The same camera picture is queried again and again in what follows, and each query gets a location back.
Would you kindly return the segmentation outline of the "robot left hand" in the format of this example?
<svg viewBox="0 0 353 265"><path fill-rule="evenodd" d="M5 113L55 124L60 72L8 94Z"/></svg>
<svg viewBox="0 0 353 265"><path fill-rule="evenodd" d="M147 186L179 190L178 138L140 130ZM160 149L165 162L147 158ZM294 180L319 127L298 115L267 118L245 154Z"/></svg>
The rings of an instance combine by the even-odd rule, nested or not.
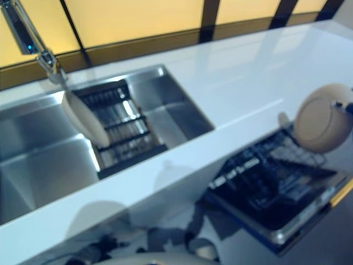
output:
<svg viewBox="0 0 353 265"><path fill-rule="evenodd" d="M111 235L103 235L96 243L97 247L101 249L115 249L120 246L116 237Z"/></svg>

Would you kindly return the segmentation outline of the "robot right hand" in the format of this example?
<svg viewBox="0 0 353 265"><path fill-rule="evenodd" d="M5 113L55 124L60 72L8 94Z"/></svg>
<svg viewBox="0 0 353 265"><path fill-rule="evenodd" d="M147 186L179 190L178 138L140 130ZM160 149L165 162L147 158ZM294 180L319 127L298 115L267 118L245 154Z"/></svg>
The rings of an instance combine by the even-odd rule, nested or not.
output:
<svg viewBox="0 0 353 265"><path fill-rule="evenodd" d="M335 102L333 106L346 113L353 114L353 102Z"/></svg>

